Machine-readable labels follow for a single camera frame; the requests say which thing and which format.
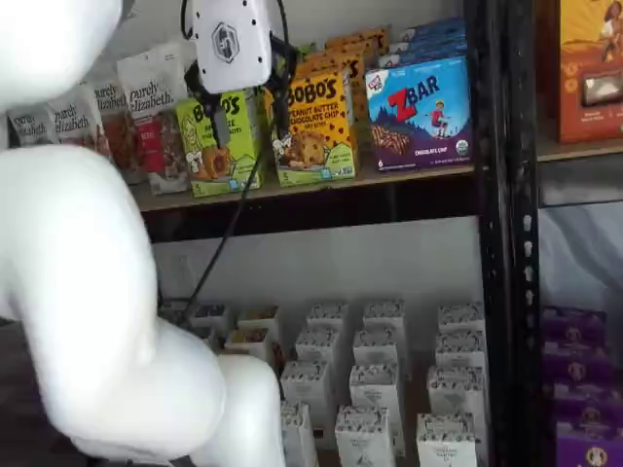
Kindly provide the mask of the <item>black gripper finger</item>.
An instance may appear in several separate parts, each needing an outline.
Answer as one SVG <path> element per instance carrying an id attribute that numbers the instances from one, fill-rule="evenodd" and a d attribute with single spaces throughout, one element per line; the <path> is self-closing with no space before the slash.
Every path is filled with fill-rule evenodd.
<path id="1" fill-rule="evenodd" d="M 272 47 L 272 71 L 266 83 L 266 91 L 273 97 L 272 127 L 276 136 L 281 139 L 288 133 L 289 111 L 288 94 L 291 83 L 296 75 L 298 50 L 276 36 L 270 37 Z"/>
<path id="2" fill-rule="evenodd" d="M 184 78 L 192 96 L 202 107 L 203 114 L 210 120 L 217 146 L 226 147 L 230 142 L 230 131 L 225 109 L 221 105 L 221 95 L 212 94 L 205 89 L 201 80 L 201 70 L 196 61 L 192 62 Z"/>

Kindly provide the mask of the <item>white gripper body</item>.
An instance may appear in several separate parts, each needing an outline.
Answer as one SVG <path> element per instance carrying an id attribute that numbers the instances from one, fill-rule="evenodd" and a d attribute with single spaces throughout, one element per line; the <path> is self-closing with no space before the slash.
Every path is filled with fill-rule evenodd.
<path id="1" fill-rule="evenodd" d="M 262 0 L 191 3 L 192 41 L 209 93 L 264 85 L 272 72 L 271 20 Z"/>

